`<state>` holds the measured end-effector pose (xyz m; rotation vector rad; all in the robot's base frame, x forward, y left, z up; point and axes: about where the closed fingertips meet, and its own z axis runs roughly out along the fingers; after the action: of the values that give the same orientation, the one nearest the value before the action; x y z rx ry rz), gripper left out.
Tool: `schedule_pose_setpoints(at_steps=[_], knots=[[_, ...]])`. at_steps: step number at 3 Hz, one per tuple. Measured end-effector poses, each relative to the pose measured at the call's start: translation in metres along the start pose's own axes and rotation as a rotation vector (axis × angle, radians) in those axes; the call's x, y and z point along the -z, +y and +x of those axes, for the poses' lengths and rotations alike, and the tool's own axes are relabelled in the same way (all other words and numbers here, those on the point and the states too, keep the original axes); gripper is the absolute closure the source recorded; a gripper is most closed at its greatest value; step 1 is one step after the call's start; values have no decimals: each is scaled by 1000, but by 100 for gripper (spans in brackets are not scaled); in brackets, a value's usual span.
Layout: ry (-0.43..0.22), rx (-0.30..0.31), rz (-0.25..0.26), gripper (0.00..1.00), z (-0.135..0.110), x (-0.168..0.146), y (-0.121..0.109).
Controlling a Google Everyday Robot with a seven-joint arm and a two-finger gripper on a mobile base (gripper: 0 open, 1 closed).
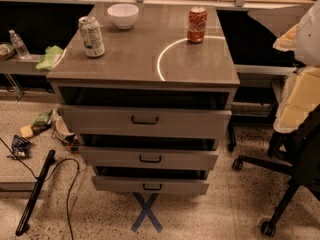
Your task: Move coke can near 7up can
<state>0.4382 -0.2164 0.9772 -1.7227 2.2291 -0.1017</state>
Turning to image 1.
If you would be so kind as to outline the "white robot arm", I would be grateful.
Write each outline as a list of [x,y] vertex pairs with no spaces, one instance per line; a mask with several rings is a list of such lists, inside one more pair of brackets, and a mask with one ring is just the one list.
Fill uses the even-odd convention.
[[273,47],[293,51],[294,58],[304,64],[287,77],[273,124],[279,133],[291,133],[320,104],[320,0]]

